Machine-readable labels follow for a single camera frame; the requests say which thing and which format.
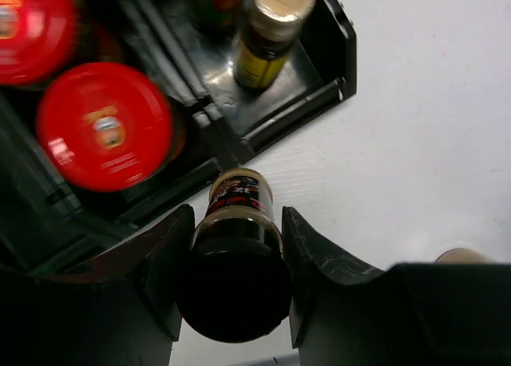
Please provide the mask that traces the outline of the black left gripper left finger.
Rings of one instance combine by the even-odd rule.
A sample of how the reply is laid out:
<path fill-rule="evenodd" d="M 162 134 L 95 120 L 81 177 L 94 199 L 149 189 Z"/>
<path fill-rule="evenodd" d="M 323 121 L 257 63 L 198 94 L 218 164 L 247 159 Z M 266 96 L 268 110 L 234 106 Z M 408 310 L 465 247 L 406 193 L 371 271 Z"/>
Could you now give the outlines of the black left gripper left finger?
<path fill-rule="evenodd" d="M 181 324 L 177 270 L 194 228 L 182 205 L 72 273 L 2 267 L 2 364 L 168 364 Z"/>

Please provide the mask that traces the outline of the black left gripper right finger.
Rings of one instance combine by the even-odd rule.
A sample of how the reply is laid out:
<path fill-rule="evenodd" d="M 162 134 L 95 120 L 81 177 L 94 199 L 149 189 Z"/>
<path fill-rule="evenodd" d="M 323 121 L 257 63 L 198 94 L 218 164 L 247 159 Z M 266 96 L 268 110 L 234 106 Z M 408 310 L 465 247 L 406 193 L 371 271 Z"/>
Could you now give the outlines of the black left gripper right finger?
<path fill-rule="evenodd" d="M 383 271 L 282 211 L 302 365 L 507 365 L 510 267 L 400 263 Z"/>

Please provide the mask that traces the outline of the black-lid pepper jar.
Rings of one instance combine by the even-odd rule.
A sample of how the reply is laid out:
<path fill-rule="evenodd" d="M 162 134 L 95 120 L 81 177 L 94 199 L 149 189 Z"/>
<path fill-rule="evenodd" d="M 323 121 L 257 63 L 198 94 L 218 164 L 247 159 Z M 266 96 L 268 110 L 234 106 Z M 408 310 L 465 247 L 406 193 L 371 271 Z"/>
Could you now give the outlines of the black-lid pepper jar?
<path fill-rule="evenodd" d="M 252 169 L 222 173 L 179 271 L 180 314 L 211 340 L 244 343 L 278 327 L 291 299 L 271 187 Z"/>

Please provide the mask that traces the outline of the red-lid sauce jar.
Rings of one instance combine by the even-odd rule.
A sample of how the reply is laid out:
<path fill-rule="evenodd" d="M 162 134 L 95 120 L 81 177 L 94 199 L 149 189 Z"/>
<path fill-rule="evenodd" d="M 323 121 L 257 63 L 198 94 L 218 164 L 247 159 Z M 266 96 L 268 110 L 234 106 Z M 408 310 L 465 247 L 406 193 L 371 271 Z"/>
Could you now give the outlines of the red-lid sauce jar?
<path fill-rule="evenodd" d="M 44 90 L 89 62 L 122 62 L 117 38 L 84 0 L 1 0 L 1 84 Z"/>
<path fill-rule="evenodd" d="M 174 161 L 187 139 L 185 120 L 142 72 L 115 62 L 76 66 L 44 92 L 37 138 L 73 185 L 116 192 Z"/>

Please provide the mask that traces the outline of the beige-cap small yellow bottle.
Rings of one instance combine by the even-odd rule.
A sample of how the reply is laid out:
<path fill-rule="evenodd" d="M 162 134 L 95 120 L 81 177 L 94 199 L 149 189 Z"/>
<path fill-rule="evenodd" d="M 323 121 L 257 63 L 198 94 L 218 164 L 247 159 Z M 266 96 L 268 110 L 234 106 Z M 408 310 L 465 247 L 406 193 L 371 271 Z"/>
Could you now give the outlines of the beige-cap small yellow bottle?
<path fill-rule="evenodd" d="M 314 5 L 315 0 L 251 0 L 234 67 L 240 86 L 262 91 L 273 84 Z"/>

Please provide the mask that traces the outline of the yellow-cap tall sauce bottle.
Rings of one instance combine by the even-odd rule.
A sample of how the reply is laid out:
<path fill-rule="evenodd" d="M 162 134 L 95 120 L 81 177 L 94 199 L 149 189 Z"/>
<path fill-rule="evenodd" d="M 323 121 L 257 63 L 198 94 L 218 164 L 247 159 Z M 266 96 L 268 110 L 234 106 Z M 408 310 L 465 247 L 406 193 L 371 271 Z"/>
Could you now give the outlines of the yellow-cap tall sauce bottle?
<path fill-rule="evenodd" d="M 192 23 L 207 33 L 224 34 L 237 23 L 244 0 L 184 0 Z"/>

